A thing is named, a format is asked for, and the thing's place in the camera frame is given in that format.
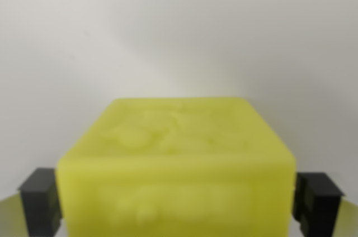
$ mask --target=white wall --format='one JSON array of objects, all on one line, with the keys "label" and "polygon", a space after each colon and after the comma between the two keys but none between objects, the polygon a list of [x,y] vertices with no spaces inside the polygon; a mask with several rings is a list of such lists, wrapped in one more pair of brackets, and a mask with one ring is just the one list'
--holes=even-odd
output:
[{"label": "white wall", "polygon": [[244,96],[357,192],[358,0],[0,0],[0,187],[116,97]]}]

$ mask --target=front face of block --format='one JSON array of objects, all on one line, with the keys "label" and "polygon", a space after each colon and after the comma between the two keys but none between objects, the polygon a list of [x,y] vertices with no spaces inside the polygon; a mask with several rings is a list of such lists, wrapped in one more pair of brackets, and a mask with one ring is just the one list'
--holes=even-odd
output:
[{"label": "front face of block", "polygon": [[73,237],[284,237],[294,167],[245,100],[124,99],[57,177]]}]

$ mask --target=yellow wax block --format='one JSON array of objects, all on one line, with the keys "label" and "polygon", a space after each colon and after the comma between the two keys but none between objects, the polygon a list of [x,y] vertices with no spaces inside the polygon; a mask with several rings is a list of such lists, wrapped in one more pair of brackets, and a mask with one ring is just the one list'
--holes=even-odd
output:
[{"label": "yellow wax block", "polygon": [[115,100],[60,160],[70,237],[286,237],[295,160],[241,98]]}]

